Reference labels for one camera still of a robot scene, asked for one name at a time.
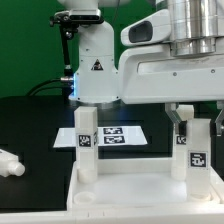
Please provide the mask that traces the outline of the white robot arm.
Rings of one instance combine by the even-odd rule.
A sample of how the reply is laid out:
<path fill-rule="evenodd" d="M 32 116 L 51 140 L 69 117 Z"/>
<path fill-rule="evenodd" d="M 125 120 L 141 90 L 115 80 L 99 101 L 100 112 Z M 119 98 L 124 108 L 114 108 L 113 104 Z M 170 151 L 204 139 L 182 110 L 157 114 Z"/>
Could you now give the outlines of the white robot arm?
<path fill-rule="evenodd" d="M 181 102 L 215 101 L 213 130 L 224 132 L 224 0 L 155 0 L 157 11 L 121 32 L 127 49 L 114 59 L 114 30 L 100 9 L 131 0 L 58 0 L 64 36 L 79 34 L 76 99 L 163 103 L 176 124 Z"/>

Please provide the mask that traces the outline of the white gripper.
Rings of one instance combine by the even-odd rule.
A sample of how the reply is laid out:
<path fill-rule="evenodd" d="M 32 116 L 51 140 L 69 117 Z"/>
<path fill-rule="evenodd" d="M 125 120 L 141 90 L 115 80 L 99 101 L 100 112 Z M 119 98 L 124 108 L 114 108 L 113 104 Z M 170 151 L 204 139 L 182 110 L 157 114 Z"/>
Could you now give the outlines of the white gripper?
<path fill-rule="evenodd" d="M 119 60 L 119 93 L 126 104 L 166 103 L 175 133 L 185 136 L 179 102 L 224 100 L 224 44 L 184 58 L 172 57 L 168 44 L 128 49 Z"/>

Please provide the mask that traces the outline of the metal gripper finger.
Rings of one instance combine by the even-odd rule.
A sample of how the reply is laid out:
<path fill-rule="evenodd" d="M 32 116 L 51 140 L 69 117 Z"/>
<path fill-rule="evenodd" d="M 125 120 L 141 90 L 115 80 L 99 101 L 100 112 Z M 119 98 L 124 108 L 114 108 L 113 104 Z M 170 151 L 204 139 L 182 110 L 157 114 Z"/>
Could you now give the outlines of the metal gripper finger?
<path fill-rule="evenodd" d="M 216 103 L 217 108 L 220 110 L 219 115 L 215 120 L 216 124 L 216 135 L 221 136 L 224 132 L 224 101 L 218 101 Z"/>

